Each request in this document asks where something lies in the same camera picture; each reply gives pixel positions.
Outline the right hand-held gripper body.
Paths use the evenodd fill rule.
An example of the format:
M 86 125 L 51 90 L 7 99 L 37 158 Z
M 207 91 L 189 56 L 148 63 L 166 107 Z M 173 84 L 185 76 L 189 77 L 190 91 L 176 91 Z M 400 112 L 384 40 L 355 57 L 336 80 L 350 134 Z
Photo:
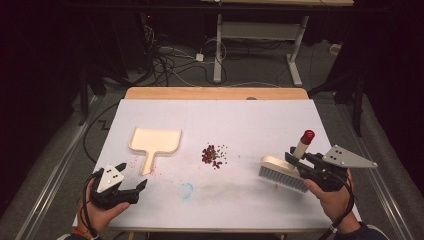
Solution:
M 324 192 L 339 191 L 347 181 L 349 168 L 377 168 L 370 161 L 338 145 L 334 145 L 325 154 L 306 153 L 304 159 L 312 167 L 298 163 L 298 171 L 303 179 L 314 181 Z

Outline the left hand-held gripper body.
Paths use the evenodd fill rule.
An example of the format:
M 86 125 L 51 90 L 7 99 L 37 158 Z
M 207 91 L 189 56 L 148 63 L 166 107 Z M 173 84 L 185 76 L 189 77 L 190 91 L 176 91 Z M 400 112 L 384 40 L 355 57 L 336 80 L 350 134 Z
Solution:
M 111 209 L 123 202 L 130 204 L 138 202 L 139 192 L 136 189 L 119 189 L 120 184 L 124 180 L 124 175 L 122 172 L 115 170 L 113 165 L 107 164 L 98 173 L 99 176 L 95 179 L 90 190 L 90 199 L 96 207 Z

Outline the cream brush with grey bristles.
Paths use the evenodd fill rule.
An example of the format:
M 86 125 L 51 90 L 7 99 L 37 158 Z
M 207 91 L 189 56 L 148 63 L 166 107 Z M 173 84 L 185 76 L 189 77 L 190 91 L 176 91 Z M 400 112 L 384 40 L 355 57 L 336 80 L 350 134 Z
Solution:
M 293 156 L 298 160 L 302 159 L 314 137 L 315 133 L 312 130 L 306 130 L 300 138 Z M 285 158 L 278 159 L 273 156 L 263 156 L 260 161 L 259 175 L 285 187 L 303 193 L 307 192 L 307 187 L 304 184 L 304 180 L 300 177 L 298 169 L 288 163 Z

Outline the cream dustpan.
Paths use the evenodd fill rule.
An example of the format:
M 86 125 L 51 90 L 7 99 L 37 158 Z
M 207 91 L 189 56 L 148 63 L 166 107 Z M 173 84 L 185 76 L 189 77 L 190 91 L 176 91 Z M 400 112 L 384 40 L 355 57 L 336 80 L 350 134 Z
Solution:
M 135 128 L 129 140 L 129 148 L 145 153 L 140 174 L 147 175 L 152 172 L 157 154 L 175 152 L 179 147 L 181 135 L 181 130 Z

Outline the pile of red beans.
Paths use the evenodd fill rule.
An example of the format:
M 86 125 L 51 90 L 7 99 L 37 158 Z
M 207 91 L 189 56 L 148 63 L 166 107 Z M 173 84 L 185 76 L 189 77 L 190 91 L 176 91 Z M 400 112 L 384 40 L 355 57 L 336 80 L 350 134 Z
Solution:
M 210 165 L 214 170 L 227 164 L 227 146 L 209 144 L 202 150 L 201 161 Z

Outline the person's left hand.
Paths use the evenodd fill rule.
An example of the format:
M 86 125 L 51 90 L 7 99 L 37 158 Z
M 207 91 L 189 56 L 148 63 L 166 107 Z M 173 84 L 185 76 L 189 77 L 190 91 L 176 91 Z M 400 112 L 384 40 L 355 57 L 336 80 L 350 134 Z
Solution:
M 97 208 L 95 205 L 92 204 L 90 200 L 90 190 L 91 190 L 91 186 L 93 185 L 93 182 L 94 180 L 91 180 L 88 183 L 86 187 L 86 193 L 82 195 L 81 199 L 78 202 L 78 208 L 77 208 L 78 220 L 77 220 L 76 228 L 80 230 L 89 231 L 88 224 L 91 224 L 92 228 L 96 230 L 96 233 L 100 234 L 100 233 L 103 233 L 108 228 L 109 223 L 115 217 L 119 216 L 126 209 L 128 209 L 130 207 L 130 204 L 128 202 L 123 202 L 109 210 Z

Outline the person's right hand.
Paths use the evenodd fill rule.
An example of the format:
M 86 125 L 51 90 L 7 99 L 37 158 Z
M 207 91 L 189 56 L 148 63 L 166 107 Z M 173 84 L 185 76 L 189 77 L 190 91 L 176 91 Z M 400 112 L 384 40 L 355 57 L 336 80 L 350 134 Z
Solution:
M 349 187 L 352 187 L 350 170 L 348 170 L 348 180 L 346 183 Z M 333 223 L 335 223 L 335 221 L 346 211 L 350 200 L 350 193 L 346 186 L 336 192 L 325 192 L 313 180 L 306 179 L 304 180 L 304 184 L 308 190 L 314 194 L 317 199 L 319 199 L 324 213 L 332 220 Z M 349 212 L 350 213 L 348 213 L 348 215 L 345 216 L 342 222 L 338 225 L 339 231 L 347 232 L 347 230 L 341 229 L 347 229 L 348 225 L 349 227 L 353 227 L 354 225 L 360 226 L 355 215 L 352 213 L 352 210 L 349 210 Z

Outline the black metal stand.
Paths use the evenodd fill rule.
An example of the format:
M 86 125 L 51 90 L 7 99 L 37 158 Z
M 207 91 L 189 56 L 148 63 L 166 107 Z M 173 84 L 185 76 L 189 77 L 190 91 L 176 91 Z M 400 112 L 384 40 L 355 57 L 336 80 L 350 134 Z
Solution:
M 86 122 L 89 113 L 88 88 L 91 88 L 95 96 L 104 96 L 106 94 L 106 88 L 103 84 L 101 71 L 96 65 L 85 66 L 81 69 L 79 73 L 79 85 L 81 108 L 79 125 L 82 126 Z
M 338 54 L 326 81 L 309 90 L 307 94 L 312 97 L 321 92 L 334 92 L 336 104 L 352 103 L 352 127 L 356 135 L 361 137 L 364 92 L 362 66 L 351 56 L 352 47 L 347 41 L 340 42 L 337 46 Z

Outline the white table cover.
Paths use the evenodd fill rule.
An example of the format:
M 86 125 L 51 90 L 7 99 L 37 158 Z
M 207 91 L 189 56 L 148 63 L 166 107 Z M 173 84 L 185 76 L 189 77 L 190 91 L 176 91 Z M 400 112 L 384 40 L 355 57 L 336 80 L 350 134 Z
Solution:
M 181 130 L 178 149 L 160 154 L 151 174 L 145 155 L 129 148 L 135 128 Z M 304 131 L 315 133 L 309 150 L 331 144 L 311 100 L 123 100 L 97 161 L 127 163 L 123 188 L 148 180 L 138 203 L 110 228 L 149 231 L 318 231 L 331 224 L 311 193 L 259 175 L 263 156 L 281 157 Z M 227 161 L 214 170 L 201 161 L 209 144 L 226 145 Z

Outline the white desk frame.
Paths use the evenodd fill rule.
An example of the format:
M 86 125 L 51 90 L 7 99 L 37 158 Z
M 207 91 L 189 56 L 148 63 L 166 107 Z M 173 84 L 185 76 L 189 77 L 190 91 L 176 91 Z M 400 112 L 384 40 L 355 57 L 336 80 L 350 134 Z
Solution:
M 238 7 L 260 5 L 270 7 L 351 7 L 353 0 L 202 0 L 203 2 L 212 2 L 219 7 L 229 7 L 231 4 Z M 223 60 L 226 57 L 227 49 L 223 43 L 223 38 L 227 39 L 256 39 L 256 40 L 293 40 L 294 47 L 290 54 L 286 55 L 286 62 L 293 84 L 296 87 L 303 85 L 297 66 L 296 58 L 300 49 L 300 45 L 306 31 L 309 20 L 309 14 L 303 14 L 299 23 L 279 24 L 279 23 L 259 23 L 259 22 L 242 22 L 224 21 L 223 14 L 217 15 L 216 26 L 216 42 L 214 56 L 214 83 L 222 83 L 224 76 Z

